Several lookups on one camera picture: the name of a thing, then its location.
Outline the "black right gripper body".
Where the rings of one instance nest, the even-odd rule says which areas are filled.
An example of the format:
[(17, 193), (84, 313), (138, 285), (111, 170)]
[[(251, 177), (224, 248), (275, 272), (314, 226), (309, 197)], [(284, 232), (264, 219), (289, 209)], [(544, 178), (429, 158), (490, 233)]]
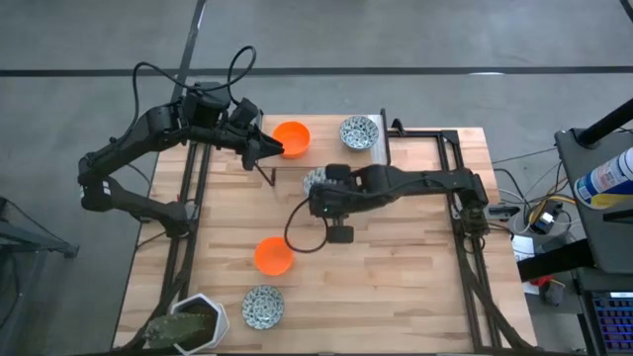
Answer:
[(338, 219), (353, 213), (367, 212), (372, 209), (371, 205), (361, 196), (356, 177), (352, 175), (345, 181), (332, 181), (331, 183), (314, 184), (311, 193), (323, 190), (327, 194), (326, 208), (311, 208), (312, 216), (325, 219)]

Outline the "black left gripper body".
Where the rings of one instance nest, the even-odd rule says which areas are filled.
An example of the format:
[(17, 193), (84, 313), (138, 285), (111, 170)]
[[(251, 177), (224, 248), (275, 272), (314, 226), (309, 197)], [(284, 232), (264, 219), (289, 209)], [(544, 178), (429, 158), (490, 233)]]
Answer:
[(263, 148), (261, 132), (254, 125), (249, 125), (245, 129), (225, 127), (218, 130), (212, 145), (232, 149), (241, 157), (242, 168), (247, 171), (253, 170)]

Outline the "teal bowl with patterned inside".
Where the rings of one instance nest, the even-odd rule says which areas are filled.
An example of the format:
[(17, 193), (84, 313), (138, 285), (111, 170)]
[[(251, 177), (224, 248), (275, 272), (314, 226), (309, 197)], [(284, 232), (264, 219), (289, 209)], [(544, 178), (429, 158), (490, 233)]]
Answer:
[(303, 190), (305, 193), (305, 197), (307, 198), (310, 195), (311, 188), (314, 184), (320, 184), (320, 183), (331, 183), (331, 180), (326, 177), (324, 167), (319, 167), (319, 168), (311, 170), (303, 178)]
[(349, 117), (339, 127), (341, 141), (353, 150), (371, 148), (378, 141), (379, 136), (378, 125), (366, 116)]
[(273, 286), (253, 287), (242, 300), (242, 317), (248, 326), (257, 330), (270, 329), (278, 324), (284, 311), (283, 295)]

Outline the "orange plastic mini bowl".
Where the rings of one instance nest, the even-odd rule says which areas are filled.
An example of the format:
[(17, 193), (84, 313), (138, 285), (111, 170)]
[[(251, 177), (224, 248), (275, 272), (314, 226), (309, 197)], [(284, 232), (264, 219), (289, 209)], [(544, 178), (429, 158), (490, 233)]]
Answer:
[(287, 159), (301, 157), (308, 151), (311, 143), (308, 127), (297, 121), (281, 123), (274, 129), (273, 137), (282, 143), (282, 156)]
[(264, 275), (282, 275), (292, 267), (293, 262), (293, 250), (280, 236), (263, 239), (254, 251), (254, 265)]

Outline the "wooden riser shelf black legs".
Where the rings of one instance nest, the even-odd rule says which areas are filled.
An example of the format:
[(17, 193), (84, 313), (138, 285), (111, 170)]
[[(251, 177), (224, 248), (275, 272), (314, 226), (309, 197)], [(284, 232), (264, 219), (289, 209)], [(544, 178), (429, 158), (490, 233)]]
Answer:
[(276, 175), (281, 169), (313, 169), (323, 167), (328, 163), (348, 164), (354, 168), (371, 164), (391, 164), (391, 152), (388, 139), (386, 112), (384, 109), (379, 114), (368, 115), (379, 128), (378, 141), (367, 150), (352, 150), (348, 148), (339, 137), (339, 127), (343, 121), (351, 118), (351, 115), (266, 115), (259, 119), (259, 127), (266, 133), (272, 134), (274, 130), (285, 122), (300, 122), (311, 133), (311, 141), (308, 150), (299, 158), (287, 159), (277, 155), (260, 159), (257, 170), (265, 181), (273, 187), (276, 183)]

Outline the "white hexagonal plant pot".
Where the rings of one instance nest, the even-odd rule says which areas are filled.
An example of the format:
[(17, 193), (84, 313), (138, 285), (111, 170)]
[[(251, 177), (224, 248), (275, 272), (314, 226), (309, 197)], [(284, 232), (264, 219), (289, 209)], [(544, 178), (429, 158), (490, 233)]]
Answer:
[(173, 344), (175, 349), (185, 356), (216, 348), (229, 328), (224, 306), (202, 293), (176, 303), (171, 307), (170, 313), (204, 314), (211, 318), (211, 321), (206, 323), (204, 331), (195, 333), (188, 340)]

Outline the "white paper sheet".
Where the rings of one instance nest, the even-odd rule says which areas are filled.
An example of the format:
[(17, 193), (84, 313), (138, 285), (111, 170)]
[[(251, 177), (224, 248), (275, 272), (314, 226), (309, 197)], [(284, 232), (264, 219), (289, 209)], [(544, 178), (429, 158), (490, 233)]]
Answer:
[(535, 256), (534, 240), (532, 237), (516, 234), (511, 239), (511, 245), (516, 262)]

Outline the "green cactus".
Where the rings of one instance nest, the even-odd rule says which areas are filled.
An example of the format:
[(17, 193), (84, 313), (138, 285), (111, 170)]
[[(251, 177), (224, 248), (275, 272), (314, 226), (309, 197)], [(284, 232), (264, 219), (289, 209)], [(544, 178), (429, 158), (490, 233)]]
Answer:
[(175, 344), (192, 349), (207, 342), (213, 329), (214, 323), (208, 314), (179, 312), (153, 319), (142, 337), (152, 349)]

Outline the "blue white small device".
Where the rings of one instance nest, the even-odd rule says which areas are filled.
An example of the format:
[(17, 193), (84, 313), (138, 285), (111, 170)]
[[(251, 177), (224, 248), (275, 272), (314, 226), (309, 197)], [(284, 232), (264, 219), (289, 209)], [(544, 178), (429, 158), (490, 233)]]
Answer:
[(547, 234), (552, 229), (553, 225), (556, 222), (556, 218), (558, 213), (554, 211), (553, 213), (548, 213), (544, 211), (541, 213), (532, 224), (532, 229), (540, 234)]

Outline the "grey small object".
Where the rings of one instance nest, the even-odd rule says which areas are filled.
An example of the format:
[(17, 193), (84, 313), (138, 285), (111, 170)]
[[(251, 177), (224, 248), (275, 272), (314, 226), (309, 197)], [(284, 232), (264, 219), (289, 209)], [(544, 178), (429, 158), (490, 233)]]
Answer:
[(545, 305), (557, 307), (565, 298), (565, 285), (549, 281), (539, 288), (539, 296)]

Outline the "blue white spray can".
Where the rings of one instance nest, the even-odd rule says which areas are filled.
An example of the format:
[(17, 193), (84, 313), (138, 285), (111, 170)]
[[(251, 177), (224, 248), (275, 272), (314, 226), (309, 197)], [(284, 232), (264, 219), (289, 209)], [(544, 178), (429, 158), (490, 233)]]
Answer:
[(632, 200), (633, 146), (577, 179), (573, 189), (581, 203), (594, 210)]

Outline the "grey cart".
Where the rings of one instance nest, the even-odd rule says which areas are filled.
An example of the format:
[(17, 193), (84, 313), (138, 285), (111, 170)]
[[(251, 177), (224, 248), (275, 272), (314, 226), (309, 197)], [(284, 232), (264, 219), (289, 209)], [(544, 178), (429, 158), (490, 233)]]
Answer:
[[(594, 149), (579, 145), (571, 132), (559, 131), (554, 138), (571, 187), (601, 163), (633, 147), (631, 133), (611, 133)], [(605, 214), (633, 210), (633, 198), (608, 209), (594, 210), (583, 203), (576, 191), (573, 191), (573, 196), (594, 264), (607, 273), (633, 274), (633, 217), (622, 222), (603, 219)]]

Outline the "black pole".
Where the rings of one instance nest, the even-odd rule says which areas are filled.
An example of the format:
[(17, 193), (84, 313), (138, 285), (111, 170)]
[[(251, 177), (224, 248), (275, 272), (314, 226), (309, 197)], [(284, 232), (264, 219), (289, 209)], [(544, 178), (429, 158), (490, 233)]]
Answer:
[(595, 145), (608, 134), (633, 120), (633, 98), (607, 114), (587, 129), (575, 134), (576, 142), (585, 148)]

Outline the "blue backlit keyboard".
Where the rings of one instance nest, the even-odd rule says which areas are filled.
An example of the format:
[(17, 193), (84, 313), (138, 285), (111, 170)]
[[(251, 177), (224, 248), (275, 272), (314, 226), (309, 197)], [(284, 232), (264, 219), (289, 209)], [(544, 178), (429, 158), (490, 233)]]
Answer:
[(592, 292), (600, 347), (607, 354), (633, 355), (633, 292)]

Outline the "black aluminium frame rail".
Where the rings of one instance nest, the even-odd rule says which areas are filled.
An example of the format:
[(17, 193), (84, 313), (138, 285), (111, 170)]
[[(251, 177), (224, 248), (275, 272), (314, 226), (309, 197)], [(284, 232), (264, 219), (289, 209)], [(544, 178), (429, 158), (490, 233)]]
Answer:
[[(387, 162), (392, 162), (389, 139), (397, 138), (433, 138), (437, 143), (440, 168), (443, 173), (450, 170), (447, 148), (451, 147), (454, 162), (458, 168), (464, 166), (459, 134), (454, 130), (423, 131), (406, 130), (398, 119), (387, 124), (385, 109), (380, 110)], [(512, 352), (533, 351), (534, 346), (525, 341), (509, 324), (492, 298), (483, 247), (480, 234), (470, 235), (463, 227), (465, 219), (457, 211), (456, 196), (446, 195), (453, 237), (456, 247), (459, 275), (464, 296), (467, 322), (473, 350), (477, 353), (510, 354)], [(491, 344), (486, 346), (482, 337), (476, 303), (480, 303), (485, 311)]]
[(157, 222), (140, 229), (113, 336), (113, 349), (121, 354), (140, 353), (147, 323), (189, 294), (212, 151), (207, 144), (190, 143), (158, 155), (149, 196), (184, 204), (189, 232), (170, 238)]

